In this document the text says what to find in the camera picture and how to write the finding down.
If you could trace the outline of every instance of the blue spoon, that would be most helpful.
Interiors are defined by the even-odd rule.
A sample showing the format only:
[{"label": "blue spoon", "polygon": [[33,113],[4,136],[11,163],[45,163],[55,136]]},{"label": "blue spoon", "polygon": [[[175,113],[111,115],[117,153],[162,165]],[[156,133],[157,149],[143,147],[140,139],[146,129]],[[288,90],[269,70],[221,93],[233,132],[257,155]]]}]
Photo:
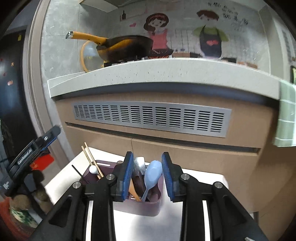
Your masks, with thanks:
[{"label": "blue spoon", "polygon": [[150,162],[144,176],[146,190],[142,196],[142,202],[146,200],[149,189],[153,188],[157,184],[162,173],[163,173],[163,168],[162,168],[161,162],[159,161]]}]

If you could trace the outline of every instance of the white countertop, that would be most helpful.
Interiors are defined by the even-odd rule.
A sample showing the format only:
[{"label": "white countertop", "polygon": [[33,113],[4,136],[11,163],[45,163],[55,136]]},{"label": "white countertop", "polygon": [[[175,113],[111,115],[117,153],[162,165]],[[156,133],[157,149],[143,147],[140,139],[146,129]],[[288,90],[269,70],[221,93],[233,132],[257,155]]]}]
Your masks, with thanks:
[{"label": "white countertop", "polygon": [[[96,160],[103,161],[123,161],[123,156],[118,156],[98,149],[90,148]],[[71,167],[75,166],[76,169],[83,174],[89,163],[81,152],[77,155],[64,169],[62,169],[45,187],[48,195],[53,203],[64,194],[64,192],[73,184],[78,181],[80,176]],[[198,172],[193,170],[183,169],[184,173],[197,178],[200,182],[213,184],[216,181],[222,182],[227,188],[228,183],[223,175],[207,172]],[[114,210],[114,224],[115,234],[117,241],[179,241],[181,230],[181,216],[182,216],[182,203],[172,203],[167,195],[164,183],[163,196],[161,201],[161,210],[155,217],[140,216],[130,213]],[[205,215],[205,241],[210,241],[210,228],[207,215],[206,202],[204,201]],[[87,231],[86,241],[90,241],[90,231]]]},{"label": "white countertop", "polygon": [[248,91],[279,99],[279,78],[247,66],[201,58],[163,58],[127,62],[48,80],[50,96],[128,83],[196,83]]}]

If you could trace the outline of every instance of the pan handle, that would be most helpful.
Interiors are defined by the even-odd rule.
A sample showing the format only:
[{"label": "pan handle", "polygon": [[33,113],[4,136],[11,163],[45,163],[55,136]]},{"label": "pan handle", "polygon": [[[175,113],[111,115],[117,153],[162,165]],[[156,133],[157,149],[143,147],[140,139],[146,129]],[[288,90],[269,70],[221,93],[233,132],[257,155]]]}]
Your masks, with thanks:
[{"label": "pan handle", "polygon": [[89,40],[89,41],[96,43],[97,45],[104,45],[107,40],[107,38],[98,37],[98,36],[94,36],[91,34],[85,34],[85,33],[81,33],[81,32],[75,32],[75,31],[68,32],[66,35],[66,39]]}]

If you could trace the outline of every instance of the white table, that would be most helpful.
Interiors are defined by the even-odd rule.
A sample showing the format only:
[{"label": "white table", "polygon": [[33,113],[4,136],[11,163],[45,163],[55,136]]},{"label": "white table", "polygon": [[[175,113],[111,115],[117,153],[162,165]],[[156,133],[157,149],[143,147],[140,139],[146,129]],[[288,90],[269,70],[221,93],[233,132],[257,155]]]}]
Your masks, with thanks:
[{"label": "white table", "polygon": [[[90,150],[96,160],[111,162],[124,160],[123,156],[118,156],[94,148],[90,148]],[[45,189],[54,204],[73,184],[73,182],[80,179],[80,176],[71,165],[75,166],[76,169],[83,174],[89,166],[89,163],[84,153],[81,152],[46,185]],[[183,172],[190,174],[200,182],[213,184],[214,182],[219,181],[228,188],[228,183],[223,175],[187,169],[183,169]],[[140,216],[114,210],[114,224],[117,241],[179,241],[182,203],[172,203],[167,195],[165,183],[163,188],[161,210],[155,217]],[[209,241],[210,228],[206,201],[204,201],[203,204],[205,216],[205,240]],[[91,224],[88,222],[86,241],[90,240],[90,225]]]}]

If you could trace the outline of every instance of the frying pan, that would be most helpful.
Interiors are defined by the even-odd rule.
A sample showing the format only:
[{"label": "frying pan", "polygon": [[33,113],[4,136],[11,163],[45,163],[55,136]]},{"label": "frying pan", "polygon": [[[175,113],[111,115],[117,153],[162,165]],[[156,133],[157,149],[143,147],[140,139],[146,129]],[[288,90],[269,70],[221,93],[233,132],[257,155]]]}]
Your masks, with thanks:
[{"label": "frying pan", "polygon": [[91,34],[70,31],[66,39],[82,39],[96,43],[98,54],[106,62],[120,62],[132,57],[143,58],[149,55],[153,40],[140,35],[127,35],[103,38]]}]

